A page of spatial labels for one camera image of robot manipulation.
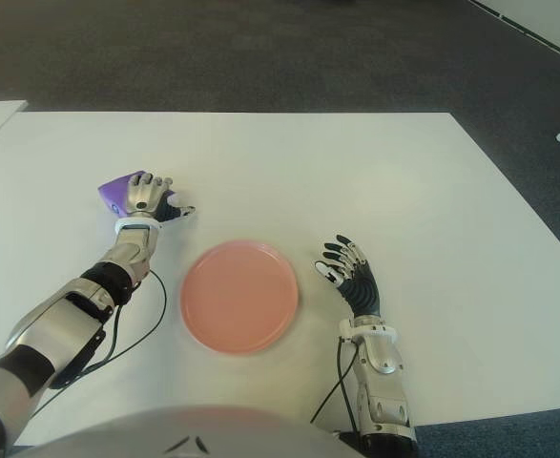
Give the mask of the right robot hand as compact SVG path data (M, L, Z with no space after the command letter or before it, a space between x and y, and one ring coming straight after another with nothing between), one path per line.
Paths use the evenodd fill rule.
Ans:
M326 242L316 271L330 282L349 305L355 318L381 317L381 297L368 259L360 247L344 235Z

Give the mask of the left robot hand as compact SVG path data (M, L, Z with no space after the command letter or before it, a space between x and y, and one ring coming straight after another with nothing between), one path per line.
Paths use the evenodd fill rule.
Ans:
M151 173L133 175L127 185L124 208L133 218L152 218L158 222L191 216L194 206L179 206L172 189L170 177L158 177Z

